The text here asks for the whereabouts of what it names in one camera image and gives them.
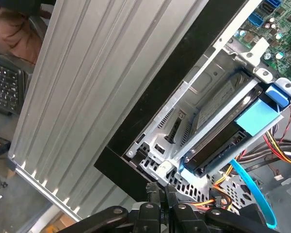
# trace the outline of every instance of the screw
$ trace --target screw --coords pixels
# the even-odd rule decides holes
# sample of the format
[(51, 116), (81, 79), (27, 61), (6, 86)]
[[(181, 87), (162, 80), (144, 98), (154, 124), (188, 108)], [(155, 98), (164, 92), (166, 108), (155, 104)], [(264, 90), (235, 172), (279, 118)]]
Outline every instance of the screw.
[(152, 209), (154, 206), (151, 205), (151, 204), (148, 204), (148, 205), (146, 205), (145, 207), (146, 207), (147, 209)]
[(121, 213), (123, 213), (123, 211), (121, 209), (115, 209), (115, 210), (113, 210), (113, 213), (121, 214)]
[(219, 210), (212, 210), (211, 211), (214, 215), (220, 215), (221, 212)]
[(184, 210), (186, 208), (186, 206), (184, 204), (180, 204), (180, 205), (178, 205), (178, 208), (181, 210)]

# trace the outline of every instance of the black keyboard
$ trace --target black keyboard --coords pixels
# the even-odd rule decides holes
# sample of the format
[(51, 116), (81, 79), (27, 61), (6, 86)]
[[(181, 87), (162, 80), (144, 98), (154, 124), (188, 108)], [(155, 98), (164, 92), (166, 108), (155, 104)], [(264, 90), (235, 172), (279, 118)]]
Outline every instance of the black keyboard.
[(0, 58), (0, 109), (19, 114), (23, 103), (23, 71), (4, 58)]

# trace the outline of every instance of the silver metal frame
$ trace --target silver metal frame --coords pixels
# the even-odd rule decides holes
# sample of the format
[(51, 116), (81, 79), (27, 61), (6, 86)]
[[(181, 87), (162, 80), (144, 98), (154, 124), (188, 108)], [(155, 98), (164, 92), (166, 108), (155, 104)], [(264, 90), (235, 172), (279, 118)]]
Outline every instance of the silver metal frame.
[(94, 163), (207, 2), (57, 0), (9, 152), (17, 172), (76, 220), (131, 208)]

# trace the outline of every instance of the red wire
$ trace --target red wire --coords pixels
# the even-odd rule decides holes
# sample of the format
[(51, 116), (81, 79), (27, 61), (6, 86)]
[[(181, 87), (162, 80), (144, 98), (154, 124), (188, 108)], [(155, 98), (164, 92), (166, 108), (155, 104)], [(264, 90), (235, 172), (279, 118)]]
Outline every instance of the red wire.
[(283, 134), (282, 134), (281, 139), (279, 140), (279, 143), (282, 142), (282, 140), (283, 140), (284, 137), (286, 136), (286, 134), (287, 134), (287, 132), (288, 132), (288, 129), (289, 129), (289, 126), (290, 126), (290, 124), (291, 124), (291, 106), (289, 107), (289, 109), (290, 109), (289, 121), (288, 121), (288, 123), (287, 123), (287, 126), (286, 126), (285, 131), (284, 131)]
[(272, 150), (272, 152), (273, 152), (275, 155), (277, 155), (279, 159), (281, 159), (281, 160), (283, 160), (283, 161), (286, 161), (286, 160), (281, 156), (281, 154), (279, 154), (279, 153), (278, 153), (278, 152), (277, 152), (277, 151), (272, 147), (272, 145), (268, 142), (268, 140), (267, 140), (267, 138), (266, 138), (265, 135), (263, 135), (263, 138), (264, 138), (264, 140), (265, 140), (267, 146)]

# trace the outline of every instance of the sata port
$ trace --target sata port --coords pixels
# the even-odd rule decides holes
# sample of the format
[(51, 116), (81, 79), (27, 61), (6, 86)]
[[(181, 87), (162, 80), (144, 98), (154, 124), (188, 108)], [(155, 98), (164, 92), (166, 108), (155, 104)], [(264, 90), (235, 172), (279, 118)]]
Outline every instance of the sata port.
[(260, 5), (260, 9), (268, 14), (271, 14), (272, 12), (274, 12), (275, 8), (272, 7), (270, 4), (266, 3), (266, 2), (263, 2), (261, 5)]

